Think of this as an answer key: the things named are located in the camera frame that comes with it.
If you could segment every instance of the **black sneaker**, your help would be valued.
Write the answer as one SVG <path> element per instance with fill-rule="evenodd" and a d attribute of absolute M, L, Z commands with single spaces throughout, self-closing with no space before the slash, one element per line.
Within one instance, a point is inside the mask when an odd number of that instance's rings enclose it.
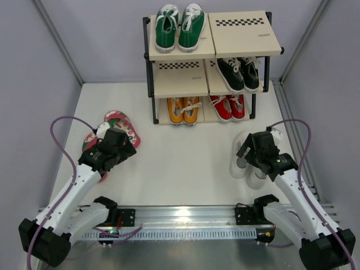
<path fill-rule="evenodd" d="M 237 58 L 218 58 L 216 68 L 231 93 L 239 94 L 244 90 L 244 78 Z"/>
<path fill-rule="evenodd" d="M 245 89 L 254 92 L 259 89 L 259 71 L 256 67 L 258 60 L 256 57 L 238 58 L 240 62 L 241 74 L 244 77 Z"/>

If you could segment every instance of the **flip-flop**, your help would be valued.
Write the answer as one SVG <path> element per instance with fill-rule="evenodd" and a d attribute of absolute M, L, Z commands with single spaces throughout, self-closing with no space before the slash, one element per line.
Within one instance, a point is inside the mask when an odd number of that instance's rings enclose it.
<path fill-rule="evenodd" d="M 105 114 L 104 121 L 109 122 L 111 127 L 125 131 L 135 149 L 140 145 L 141 139 L 136 133 L 130 118 L 128 118 L 125 113 L 121 111 L 109 111 Z"/>
<path fill-rule="evenodd" d="M 109 111 L 104 116 L 104 121 L 109 122 L 111 127 L 121 129 L 125 131 L 129 137 L 129 140 L 133 144 L 134 148 L 137 148 L 140 145 L 140 137 L 136 133 L 133 125 L 130 122 L 130 118 L 128 118 L 123 112 L 121 111 Z M 92 132 L 88 136 L 86 136 L 82 150 L 88 150 L 93 147 L 97 143 L 97 137 Z M 99 182 L 105 180 L 107 173 L 103 175 Z"/>

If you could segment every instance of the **white table surface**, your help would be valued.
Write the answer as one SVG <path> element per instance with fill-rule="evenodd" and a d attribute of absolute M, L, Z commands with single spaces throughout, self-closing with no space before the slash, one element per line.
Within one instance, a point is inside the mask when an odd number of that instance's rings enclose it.
<path fill-rule="evenodd" d="M 282 119 L 272 84 L 269 92 L 257 95 L 254 120 L 240 123 L 201 123 L 194 127 L 154 125 L 151 100 L 146 83 L 84 84 L 75 116 L 94 127 L 102 123 L 110 110 L 127 114 L 141 138 L 137 154 L 116 166 L 108 178 L 96 184 L 82 204 L 90 204 L 99 196 L 119 205 L 235 205 L 251 204 L 259 196 L 274 194 L 289 203 L 274 183 L 253 190 L 245 179 L 230 176 L 232 143 L 242 131 L 264 131 L 266 126 Z M 281 152 L 292 155 L 284 132 Z M 73 121 L 66 150 L 78 160 L 88 127 Z M 63 156 L 53 188 L 52 199 L 72 174 Z"/>

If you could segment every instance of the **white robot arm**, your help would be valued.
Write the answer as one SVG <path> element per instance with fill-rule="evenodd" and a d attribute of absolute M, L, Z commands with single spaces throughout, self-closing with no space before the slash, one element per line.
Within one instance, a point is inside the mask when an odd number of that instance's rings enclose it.
<path fill-rule="evenodd" d="M 350 229 L 342 230 L 326 214 L 304 180 L 299 180 L 298 166 L 292 157 L 279 154 L 276 146 L 279 136 L 274 137 L 272 128 L 249 134 L 237 156 L 269 176 L 288 198 L 299 218 L 288 212 L 273 195 L 255 199 L 255 216 L 260 221 L 275 224 L 295 244 L 307 269 L 333 269 L 349 263 L 338 239 L 352 254 L 355 236 Z"/>
<path fill-rule="evenodd" d="M 33 221 L 24 219 L 19 225 L 24 251 L 53 267 L 64 261 L 71 245 L 91 228 L 101 223 L 112 224 L 116 219 L 118 205 L 105 197 L 95 199 L 84 212 L 71 217 L 88 191 L 106 172 L 136 153 L 124 131 L 110 128 L 108 123 L 99 125 L 96 131 L 97 142 L 82 153 L 76 167 L 76 178 L 72 175 L 49 206 Z M 37 238 L 30 249 L 34 235 Z"/>

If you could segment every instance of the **checkered pattern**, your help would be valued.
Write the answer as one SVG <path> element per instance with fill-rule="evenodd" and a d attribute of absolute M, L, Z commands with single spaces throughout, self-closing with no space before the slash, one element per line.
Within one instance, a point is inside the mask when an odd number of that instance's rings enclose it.
<path fill-rule="evenodd" d="M 167 63 L 159 64 L 159 69 L 190 69 L 199 68 L 199 62 Z"/>
<path fill-rule="evenodd" d="M 240 25 L 259 25 L 265 24 L 263 18 L 258 19 L 234 19 L 216 20 L 216 26 L 240 26 Z"/>

